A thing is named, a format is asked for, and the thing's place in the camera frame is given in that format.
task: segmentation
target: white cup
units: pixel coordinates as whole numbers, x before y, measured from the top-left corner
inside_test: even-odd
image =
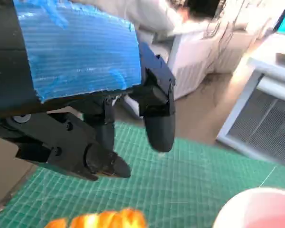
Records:
[[[213,228],[285,228],[285,190],[250,189],[231,198]]]

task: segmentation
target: blue painter's tape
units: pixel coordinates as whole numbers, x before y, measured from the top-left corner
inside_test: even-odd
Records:
[[[14,4],[41,102],[140,84],[138,42],[130,22],[69,1]]]

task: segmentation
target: bolt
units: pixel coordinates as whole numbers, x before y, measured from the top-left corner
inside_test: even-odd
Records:
[[[62,149],[60,147],[53,147],[52,152],[56,157],[59,157],[62,154]]]
[[[65,126],[67,131],[73,130],[73,124],[71,122],[66,122]]]

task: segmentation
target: white surface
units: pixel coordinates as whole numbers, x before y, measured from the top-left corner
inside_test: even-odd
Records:
[[[285,83],[265,76],[257,85],[257,89],[285,101]]]
[[[260,227],[285,228],[285,190],[256,188],[241,192],[224,205],[213,225],[213,228]]]
[[[277,52],[285,52],[285,36],[273,34],[251,55],[248,63],[259,71],[285,82],[285,65],[276,63]]]

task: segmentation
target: vent grille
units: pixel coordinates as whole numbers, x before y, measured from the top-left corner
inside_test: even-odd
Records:
[[[228,135],[285,163],[285,101],[254,91]]]

